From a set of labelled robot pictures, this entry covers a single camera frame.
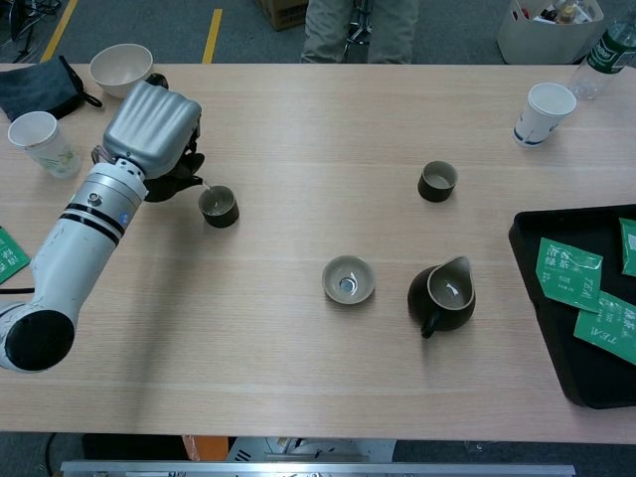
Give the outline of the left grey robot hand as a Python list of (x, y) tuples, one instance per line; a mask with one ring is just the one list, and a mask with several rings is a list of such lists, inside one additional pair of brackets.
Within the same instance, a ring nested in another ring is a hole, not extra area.
[(153, 74), (125, 97), (103, 133), (102, 147), (112, 158), (131, 161), (147, 179), (157, 179), (198, 139), (201, 115), (197, 102)]

